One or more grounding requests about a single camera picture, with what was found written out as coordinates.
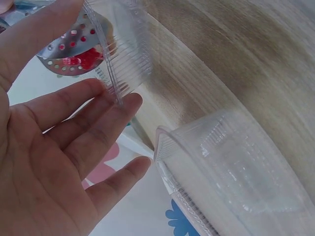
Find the ridged plastic rim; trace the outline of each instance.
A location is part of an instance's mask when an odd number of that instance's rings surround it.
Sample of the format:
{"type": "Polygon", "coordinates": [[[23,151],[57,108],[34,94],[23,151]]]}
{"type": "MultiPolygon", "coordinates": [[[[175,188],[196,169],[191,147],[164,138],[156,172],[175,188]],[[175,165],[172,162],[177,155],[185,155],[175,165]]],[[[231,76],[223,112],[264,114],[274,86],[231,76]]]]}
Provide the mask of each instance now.
{"type": "Polygon", "coordinates": [[[162,178],[166,181],[166,183],[168,184],[168,186],[174,190],[174,192],[176,193],[176,196],[178,197],[178,199],[182,202],[183,206],[189,211],[189,213],[193,216],[195,222],[197,224],[199,224],[199,226],[203,229],[203,233],[206,233],[209,236],[213,236],[213,233],[210,231],[210,229],[208,229],[206,227],[206,225],[203,223],[203,221],[200,219],[200,217],[196,214],[196,212],[194,210],[191,209],[189,203],[186,201],[186,199],[178,192],[178,189],[173,185],[173,183],[165,176],[164,174],[164,170],[162,170],[162,168],[159,166],[159,162],[161,162],[162,160],[158,161],[157,160],[157,155],[158,155],[158,145],[159,145],[159,138],[161,135],[166,135],[168,136],[173,142],[175,142],[179,148],[181,148],[186,155],[188,155],[191,160],[196,164],[194,158],[193,158],[193,154],[187,149],[186,147],[189,147],[188,144],[186,144],[183,141],[180,141],[180,138],[177,137],[176,134],[172,134],[172,132],[174,132],[173,130],[169,129],[168,127],[165,126],[159,126],[156,130],[156,148],[155,148],[155,152],[154,152],[154,162],[157,165],[158,171],[160,172],[162,178]]]}
{"type": "Polygon", "coordinates": [[[87,0],[84,1],[83,8],[84,8],[85,12],[87,13],[89,19],[91,20],[92,25],[95,28],[96,34],[98,36],[99,42],[100,42],[101,47],[102,47],[103,55],[106,55],[104,57],[104,61],[106,62],[107,72],[108,72],[108,76],[109,76],[111,83],[112,83],[112,86],[113,86],[114,95],[116,96],[118,104],[122,105],[123,104],[123,96],[122,96],[122,92],[118,86],[118,81],[117,81],[115,69],[111,63],[111,55],[110,55],[109,49],[107,48],[106,36],[102,30],[100,22],[96,18],[94,11],[92,10],[92,8],[91,8],[90,4],[87,2],[87,0]]]}

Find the transparent plastic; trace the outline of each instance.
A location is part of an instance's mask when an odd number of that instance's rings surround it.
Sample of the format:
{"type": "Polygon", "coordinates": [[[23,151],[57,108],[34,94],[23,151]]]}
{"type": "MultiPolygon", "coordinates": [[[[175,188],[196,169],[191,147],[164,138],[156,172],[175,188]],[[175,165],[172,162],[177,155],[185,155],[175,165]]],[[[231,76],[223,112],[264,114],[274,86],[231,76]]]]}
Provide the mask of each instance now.
{"type": "MultiPolygon", "coordinates": [[[[53,2],[16,0],[0,15],[0,27],[12,26],[53,2]]],[[[37,57],[52,73],[100,79],[122,103],[152,70],[146,16],[138,0],[85,1],[76,23],[37,57]]]]}
{"type": "Polygon", "coordinates": [[[313,236],[315,206],[250,116],[224,110],[157,129],[155,162],[201,235],[313,236]]]}
{"type": "Polygon", "coordinates": [[[138,0],[90,0],[85,4],[85,10],[95,24],[106,55],[99,66],[98,78],[107,84],[106,78],[109,78],[112,92],[121,101],[121,97],[138,87],[152,70],[147,14],[138,0]],[[95,12],[111,22],[112,35],[104,37],[97,18],[93,17],[95,12]]]}

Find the plastic cup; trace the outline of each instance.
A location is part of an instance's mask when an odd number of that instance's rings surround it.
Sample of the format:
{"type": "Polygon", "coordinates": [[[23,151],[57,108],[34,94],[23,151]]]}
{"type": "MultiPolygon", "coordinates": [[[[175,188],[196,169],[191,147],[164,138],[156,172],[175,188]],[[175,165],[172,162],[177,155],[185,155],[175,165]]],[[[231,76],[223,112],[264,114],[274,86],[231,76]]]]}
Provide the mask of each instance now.
{"type": "Polygon", "coordinates": [[[315,206],[250,116],[224,110],[159,127],[155,162],[201,235],[314,235],[315,206]]]}

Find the pink flower pattern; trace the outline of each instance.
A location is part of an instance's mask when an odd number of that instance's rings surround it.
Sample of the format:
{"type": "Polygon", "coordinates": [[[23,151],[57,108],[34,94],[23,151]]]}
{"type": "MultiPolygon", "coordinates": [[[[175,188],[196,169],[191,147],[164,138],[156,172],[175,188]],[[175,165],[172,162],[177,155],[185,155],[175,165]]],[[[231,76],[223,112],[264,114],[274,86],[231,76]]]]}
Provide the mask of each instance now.
{"type": "Polygon", "coordinates": [[[87,179],[93,184],[102,182],[103,180],[110,177],[116,171],[110,166],[106,165],[106,161],[113,160],[119,155],[119,146],[117,143],[109,149],[108,153],[104,156],[102,161],[95,167],[95,169],[86,177],[85,180],[82,181],[82,185],[84,189],[87,189],[90,185],[86,181],[87,179]]]}

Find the wooden surface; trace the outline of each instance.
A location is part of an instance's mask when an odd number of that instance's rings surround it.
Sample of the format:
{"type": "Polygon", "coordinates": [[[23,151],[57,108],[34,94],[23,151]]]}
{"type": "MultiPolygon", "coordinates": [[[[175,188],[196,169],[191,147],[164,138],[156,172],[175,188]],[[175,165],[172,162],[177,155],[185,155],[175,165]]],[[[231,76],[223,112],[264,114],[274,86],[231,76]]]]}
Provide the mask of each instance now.
{"type": "Polygon", "coordinates": [[[154,71],[137,122],[155,142],[221,108],[248,111],[315,203],[315,1],[148,0],[154,71]]]}

